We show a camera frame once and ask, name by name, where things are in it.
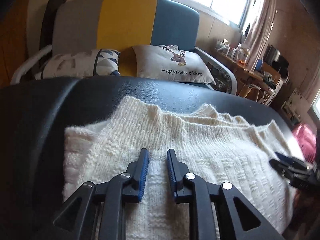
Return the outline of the deer print pillow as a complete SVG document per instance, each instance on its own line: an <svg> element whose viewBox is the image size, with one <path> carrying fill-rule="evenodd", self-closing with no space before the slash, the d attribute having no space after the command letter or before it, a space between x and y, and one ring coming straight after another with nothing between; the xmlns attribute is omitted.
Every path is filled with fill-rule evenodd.
<svg viewBox="0 0 320 240"><path fill-rule="evenodd" d="M138 45L133 51L138 77L206 85L215 83L208 67L196 53L166 45Z"/></svg>

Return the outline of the pink curtain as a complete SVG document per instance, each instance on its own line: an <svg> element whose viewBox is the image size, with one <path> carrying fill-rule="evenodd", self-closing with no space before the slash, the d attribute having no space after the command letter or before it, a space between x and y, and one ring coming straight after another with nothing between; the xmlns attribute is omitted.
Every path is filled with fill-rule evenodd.
<svg viewBox="0 0 320 240"><path fill-rule="evenodd" d="M249 50L249 57L245 65L252 72L261 56L271 33L272 23L276 12L276 0L256 0L252 12L252 22L248 35L244 40L244 47Z"/></svg>

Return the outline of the pink quilted jacket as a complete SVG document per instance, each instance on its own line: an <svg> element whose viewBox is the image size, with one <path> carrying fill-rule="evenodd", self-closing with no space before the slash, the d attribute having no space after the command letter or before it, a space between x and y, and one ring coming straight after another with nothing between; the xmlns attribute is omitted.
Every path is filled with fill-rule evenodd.
<svg viewBox="0 0 320 240"><path fill-rule="evenodd" d="M305 160L313 163L316 157L316 136L307 124L298 124L292 131Z"/></svg>

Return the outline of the geometric pattern pillow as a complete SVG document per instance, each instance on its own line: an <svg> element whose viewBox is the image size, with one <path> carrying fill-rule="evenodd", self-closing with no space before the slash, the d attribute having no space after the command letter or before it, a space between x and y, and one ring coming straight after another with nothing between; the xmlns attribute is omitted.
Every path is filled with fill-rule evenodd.
<svg viewBox="0 0 320 240"><path fill-rule="evenodd" d="M119 58L120 52L113 49L57 54L43 65L41 72L35 74L35 79L119 75Z"/></svg>

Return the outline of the grey yellow blue sofa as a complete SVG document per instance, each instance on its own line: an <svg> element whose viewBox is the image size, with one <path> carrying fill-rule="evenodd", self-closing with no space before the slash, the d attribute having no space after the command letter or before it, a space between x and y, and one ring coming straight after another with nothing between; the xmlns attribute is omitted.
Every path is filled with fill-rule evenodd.
<svg viewBox="0 0 320 240"><path fill-rule="evenodd" d="M174 46L196 53L204 61L215 83L188 83L236 94L234 74L215 58L197 48L200 16L190 7L170 0L49 0L52 16L44 16L49 43L30 57L13 74L11 83L36 64L43 65L57 54L81 53L92 49L120 52L119 75L137 76L134 46Z"/></svg>

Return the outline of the black leather ottoman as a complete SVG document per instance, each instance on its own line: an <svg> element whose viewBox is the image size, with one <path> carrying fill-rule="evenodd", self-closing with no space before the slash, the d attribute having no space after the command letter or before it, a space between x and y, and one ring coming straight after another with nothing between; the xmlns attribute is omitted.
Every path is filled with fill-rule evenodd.
<svg viewBox="0 0 320 240"><path fill-rule="evenodd" d="M191 113L207 103L255 125L275 121L291 150L299 150L272 108L195 85L99 76L8 86L1 90L1 239L29 239L61 207L65 128L109 118L126 95L175 113Z"/></svg>

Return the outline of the white knitted sweater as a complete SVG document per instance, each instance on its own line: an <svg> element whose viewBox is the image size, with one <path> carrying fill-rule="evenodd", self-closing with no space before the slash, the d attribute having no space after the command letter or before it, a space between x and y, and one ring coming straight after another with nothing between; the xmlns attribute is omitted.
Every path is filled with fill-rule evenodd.
<svg viewBox="0 0 320 240"><path fill-rule="evenodd" d="M149 151L148 176L140 204L126 208L127 239L188 239L189 211L170 193L167 151L205 181L232 183L282 233L293 214L295 189L269 165L277 153L302 158L272 121L249 124L242 116L204 104L190 114L160 109L124 97L111 117L65 129L65 185L68 198L82 183L109 181Z"/></svg>

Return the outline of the black television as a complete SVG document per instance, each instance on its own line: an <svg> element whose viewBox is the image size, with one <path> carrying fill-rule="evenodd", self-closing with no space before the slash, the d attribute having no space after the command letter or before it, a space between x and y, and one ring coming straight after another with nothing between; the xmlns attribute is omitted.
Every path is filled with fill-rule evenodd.
<svg viewBox="0 0 320 240"><path fill-rule="evenodd" d="M280 71L281 68L287 69L289 67L287 59L285 59L285 57L281 55L280 51L273 45L267 46L263 61L276 71Z"/></svg>

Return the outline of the cluttered wooden side table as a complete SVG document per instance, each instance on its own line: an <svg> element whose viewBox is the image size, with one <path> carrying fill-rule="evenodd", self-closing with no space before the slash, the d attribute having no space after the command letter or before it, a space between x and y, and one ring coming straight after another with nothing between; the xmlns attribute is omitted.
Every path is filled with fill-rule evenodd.
<svg viewBox="0 0 320 240"><path fill-rule="evenodd" d="M246 66L249 51L239 44L232 48L227 40L217 40L214 57L233 72L237 81L236 95L269 106L287 81L280 72L259 59L255 68Z"/></svg>

